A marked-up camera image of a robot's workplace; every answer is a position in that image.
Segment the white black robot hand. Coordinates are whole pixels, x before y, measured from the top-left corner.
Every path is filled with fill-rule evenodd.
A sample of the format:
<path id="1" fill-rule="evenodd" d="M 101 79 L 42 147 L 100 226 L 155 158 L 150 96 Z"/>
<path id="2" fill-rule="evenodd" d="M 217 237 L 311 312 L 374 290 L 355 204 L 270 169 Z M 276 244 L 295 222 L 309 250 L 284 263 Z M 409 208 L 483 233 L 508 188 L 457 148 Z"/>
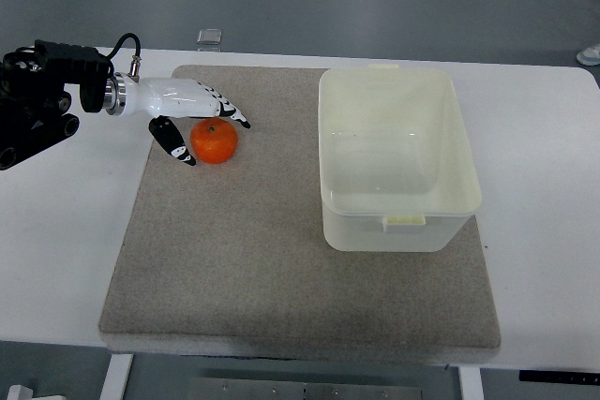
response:
<path id="1" fill-rule="evenodd" d="M 113 79 L 115 93 L 106 110 L 113 115 L 145 112 L 151 120 L 148 129 L 160 147 L 173 158 L 196 164 L 174 124 L 175 118 L 229 118 L 245 128 L 250 123 L 243 113 L 214 88 L 192 79 L 145 78 L 134 81 L 129 76 Z"/>

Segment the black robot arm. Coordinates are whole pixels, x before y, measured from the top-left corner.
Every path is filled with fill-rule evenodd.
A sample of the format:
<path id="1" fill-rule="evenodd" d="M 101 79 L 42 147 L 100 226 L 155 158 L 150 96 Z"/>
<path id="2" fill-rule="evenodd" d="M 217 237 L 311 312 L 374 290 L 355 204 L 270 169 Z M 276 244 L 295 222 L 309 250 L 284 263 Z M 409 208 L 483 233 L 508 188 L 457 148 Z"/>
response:
<path id="1" fill-rule="evenodd" d="M 72 137 L 79 118 L 71 114 L 68 84 L 79 87 L 85 112 L 105 108 L 105 90 L 114 75 L 113 57 L 93 47 L 37 40 L 1 61 L 1 169 L 8 170 Z"/>

